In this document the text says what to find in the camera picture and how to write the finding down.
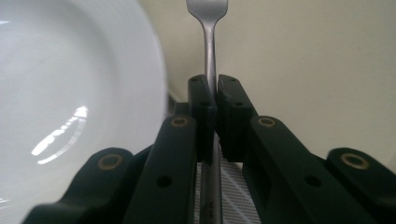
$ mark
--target white plate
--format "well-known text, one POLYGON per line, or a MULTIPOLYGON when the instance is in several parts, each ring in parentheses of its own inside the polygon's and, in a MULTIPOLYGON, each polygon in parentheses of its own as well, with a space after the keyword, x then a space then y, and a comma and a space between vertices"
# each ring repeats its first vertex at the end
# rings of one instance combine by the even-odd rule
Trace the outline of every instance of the white plate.
POLYGON ((57 201, 98 150, 155 139, 157 37, 131 0, 0 0, 0 223, 57 201))

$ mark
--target beige wall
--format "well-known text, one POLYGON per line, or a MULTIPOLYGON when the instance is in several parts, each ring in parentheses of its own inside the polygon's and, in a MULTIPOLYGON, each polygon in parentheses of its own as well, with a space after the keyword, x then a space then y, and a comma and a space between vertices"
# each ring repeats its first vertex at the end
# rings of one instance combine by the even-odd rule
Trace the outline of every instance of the beige wall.
MULTIPOLYGON (((204 72, 199 22, 183 0, 140 0, 163 45, 172 95, 204 72)), ((217 71, 314 153, 368 152, 396 171, 396 1, 229 1, 217 71)))

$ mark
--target hole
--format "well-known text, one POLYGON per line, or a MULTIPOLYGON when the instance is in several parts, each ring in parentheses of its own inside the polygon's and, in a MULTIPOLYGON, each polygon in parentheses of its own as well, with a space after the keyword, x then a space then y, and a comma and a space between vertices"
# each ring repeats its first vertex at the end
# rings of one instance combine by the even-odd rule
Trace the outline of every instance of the hole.
POLYGON ((312 175, 306 176, 305 182, 308 185, 315 187, 315 188, 319 188, 321 186, 321 181, 317 177, 312 176, 312 175))
POLYGON ((188 121, 183 118, 176 118, 176 119, 172 119, 171 123, 175 127, 183 127, 188 123, 188 121))
POLYGON ((272 119, 259 119, 259 123, 268 128, 274 127, 276 124, 272 119))
POLYGON ((201 105, 201 106, 209 106, 210 103, 209 103, 209 102, 201 102, 200 105, 201 105))
POLYGON ((160 188, 167 188, 172 185, 172 178, 168 175, 160 176, 157 179, 157 186, 160 188))
POLYGON ((119 154, 108 154, 102 157, 97 166, 101 170, 112 170, 122 164, 122 156, 119 154))
POLYGON ((367 170, 370 167, 370 163, 366 159, 354 153, 344 153, 341 160, 355 169, 367 170))

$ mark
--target fork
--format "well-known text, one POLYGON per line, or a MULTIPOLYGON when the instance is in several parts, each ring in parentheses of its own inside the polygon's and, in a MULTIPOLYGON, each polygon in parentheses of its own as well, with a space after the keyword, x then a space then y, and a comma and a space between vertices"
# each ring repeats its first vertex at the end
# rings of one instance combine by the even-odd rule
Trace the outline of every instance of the fork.
MULTIPOLYGON (((215 26, 225 16, 228 0, 186 0, 187 9, 204 28, 205 75, 214 100, 217 95, 215 26)), ((215 134, 211 158, 203 159, 201 175, 201 224, 222 223, 221 176, 219 162, 219 137, 215 134)))

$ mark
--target black plastic part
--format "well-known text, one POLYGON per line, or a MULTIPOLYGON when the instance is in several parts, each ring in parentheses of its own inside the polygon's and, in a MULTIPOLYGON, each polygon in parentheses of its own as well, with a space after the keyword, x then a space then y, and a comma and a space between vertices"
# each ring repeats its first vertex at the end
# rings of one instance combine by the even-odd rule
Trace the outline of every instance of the black plastic part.
POLYGON ((380 223, 396 223, 396 175, 392 171, 351 148, 332 150, 326 166, 380 223))
POLYGON ((123 223, 193 222, 195 120, 173 116, 163 122, 123 223))
POLYGON ((198 161, 203 157, 210 161, 217 108, 204 75, 189 79, 189 106, 190 115, 197 121, 198 161))
POLYGON ((375 223, 280 120, 250 127, 243 172, 262 223, 375 223))
POLYGON ((190 106, 189 103, 176 103, 174 115, 189 115, 190 106))
POLYGON ((244 161, 248 151, 248 126, 257 116, 238 79, 219 75, 217 132, 221 151, 227 161, 244 161))
MULTIPOLYGON (((142 153, 137 161, 144 157, 142 153)), ((121 223, 141 170, 139 162, 135 168, 133 163, 132 153, 125 149, 95 153, 59 202, 35 207, 23 223, 121 223)))

